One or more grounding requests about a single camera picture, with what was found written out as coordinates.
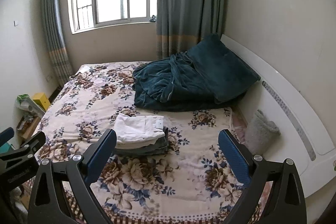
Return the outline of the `white pants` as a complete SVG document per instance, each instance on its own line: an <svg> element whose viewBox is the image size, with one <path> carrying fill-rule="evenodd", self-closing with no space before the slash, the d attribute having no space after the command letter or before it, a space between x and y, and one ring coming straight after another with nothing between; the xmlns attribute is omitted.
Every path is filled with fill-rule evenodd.
<svg viewBox="0 0 336 224"><path fill-rule="evenodd" d="M130 117L118 114L113 130L117 135L117 149L135 149L154 144L164 137L164 117L161 115L145 115Z"/></svg>

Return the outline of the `teal storage rack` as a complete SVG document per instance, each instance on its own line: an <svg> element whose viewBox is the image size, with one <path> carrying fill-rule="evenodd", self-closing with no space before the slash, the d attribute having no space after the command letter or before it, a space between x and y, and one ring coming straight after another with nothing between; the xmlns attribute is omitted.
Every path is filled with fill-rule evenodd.
<svg viewBox="0 0 336 224"><path fill-rule="evenodd" d="M5 143L0 147L0 154L8 153L11 151L14 151L14 147L9 143Z"/></svg>

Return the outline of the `wooden bedside stand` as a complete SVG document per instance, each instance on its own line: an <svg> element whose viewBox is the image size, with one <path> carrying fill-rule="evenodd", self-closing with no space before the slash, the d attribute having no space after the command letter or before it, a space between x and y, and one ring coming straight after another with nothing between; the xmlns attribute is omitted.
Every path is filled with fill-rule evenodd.
<svg viewBox="0 0 336 224"><path fill-rule="evenodd" d="M29 139L32 137L40 121L41 118L39 117L34 117L31 121L27 121L22 117L17 125L18 135L24 140Z"/></svg>

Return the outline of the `green white plastic bag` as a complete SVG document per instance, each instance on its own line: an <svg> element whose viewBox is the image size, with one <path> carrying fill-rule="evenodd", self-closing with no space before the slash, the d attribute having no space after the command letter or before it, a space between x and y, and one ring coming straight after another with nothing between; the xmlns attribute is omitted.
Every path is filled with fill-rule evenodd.
<svg viewBox="0 0 336 224"><path fill-rule="evenodd" d="M43 118L45 111L35 103L28 94L21 94L17 96L15 105L17 108L29 112L30 114Z"/></svg>

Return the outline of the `white bed headboard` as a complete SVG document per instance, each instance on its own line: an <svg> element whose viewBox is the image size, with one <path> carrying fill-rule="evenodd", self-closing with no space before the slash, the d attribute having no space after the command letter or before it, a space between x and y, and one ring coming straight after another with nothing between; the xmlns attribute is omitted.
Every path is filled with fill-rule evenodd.
<svg viewBox="0 0 336 224"><path fill-rule="evenodd" d="M257 110L273 121L281 136L264 153L269 161L290 158L298 170L305 197L335 178L335 145L318 115L295 87L276 69L226 35L222 43L260 77L239 102L247 122Z"/></svg>

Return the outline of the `yellow box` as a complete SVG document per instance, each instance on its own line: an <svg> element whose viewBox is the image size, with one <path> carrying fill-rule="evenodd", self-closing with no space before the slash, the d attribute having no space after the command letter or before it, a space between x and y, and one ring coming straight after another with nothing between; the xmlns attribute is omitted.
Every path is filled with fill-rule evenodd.
<svg viewBox="0 0 336 224"><path fill-rule="evenodd" d="M35 93L33 95L33 101L39 105L44 111L47 111L51 106L51 102L47 98L45 93Z"/></svg>

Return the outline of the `grey fluffy cushion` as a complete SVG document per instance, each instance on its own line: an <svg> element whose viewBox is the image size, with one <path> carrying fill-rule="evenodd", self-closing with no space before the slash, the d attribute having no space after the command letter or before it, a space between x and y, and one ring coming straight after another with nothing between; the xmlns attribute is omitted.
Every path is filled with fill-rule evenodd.
<svg viewBox="0 0 336 224"><path fill-rule="evenodd" d="M245 146L252 155L262 155L280 137L279 128L257 110L245 131Z"/></svg>

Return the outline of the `floral bed blanket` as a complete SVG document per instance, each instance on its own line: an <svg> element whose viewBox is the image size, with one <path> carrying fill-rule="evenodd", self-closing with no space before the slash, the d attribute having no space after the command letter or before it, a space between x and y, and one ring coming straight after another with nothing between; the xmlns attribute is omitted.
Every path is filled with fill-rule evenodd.
<svg viewBox="0 0 336 224"><path fill-rule="evenodd" d="M37 159L82 154L105 130L117 145L91 186L114 223L221 223L242 195L218 144L228 129L243 141L235 107L163 112L134 105L138 62L86 64L70 78L38 125Z"/></svg>

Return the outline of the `folded blue jeans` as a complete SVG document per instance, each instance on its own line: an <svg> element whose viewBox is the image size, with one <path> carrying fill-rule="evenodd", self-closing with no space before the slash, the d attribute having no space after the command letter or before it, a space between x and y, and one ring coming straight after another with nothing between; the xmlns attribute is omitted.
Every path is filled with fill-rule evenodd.
<svg viewBox="0 0 336 224"><path fill-rule="evenodd" d="M169 129L164 126L163 132L165 133L164 137L159 138L154 144L147 145L141 148L135 149L114 149L113 154L119 156L153 156L153 155L161 155L165 154L169 148L169 141L168 141L168 132Z"/></svg>

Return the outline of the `dark teal pillow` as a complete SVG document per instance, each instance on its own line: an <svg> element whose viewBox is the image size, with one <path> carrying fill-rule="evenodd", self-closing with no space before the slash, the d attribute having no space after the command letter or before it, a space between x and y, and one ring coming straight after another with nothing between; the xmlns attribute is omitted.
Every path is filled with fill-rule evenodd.
<svg viewBox="0 0 336 224"><path fill-rule="evenodd" d="M206 36L186 54L220 103L235 99L261 79L248 64L224 45L218 34Z"/></svg>

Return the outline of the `dark teal velvet blanket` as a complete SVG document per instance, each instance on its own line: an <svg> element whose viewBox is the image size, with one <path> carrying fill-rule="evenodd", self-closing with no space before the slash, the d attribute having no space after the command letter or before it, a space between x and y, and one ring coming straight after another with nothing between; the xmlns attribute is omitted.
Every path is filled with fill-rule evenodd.
<svg viewBox="0 0 336 224"><path fill-rule="evenodd" d="M185 52L137 67L133 79L134 105L141 109L184 112L230 105L215 98Z"/></svg>

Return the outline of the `left teal striped curtain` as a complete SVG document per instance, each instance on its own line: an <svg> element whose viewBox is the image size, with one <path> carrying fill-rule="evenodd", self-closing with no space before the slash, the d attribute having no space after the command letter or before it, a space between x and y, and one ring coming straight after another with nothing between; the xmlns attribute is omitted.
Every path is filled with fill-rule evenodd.
<svg viewBox="0 0 336 224"><path fill-rule="evenodd" d="M60 17L59 0L41 0L42 24L46 45L60 86L64 86L73 74L67 53Z"/></svg>

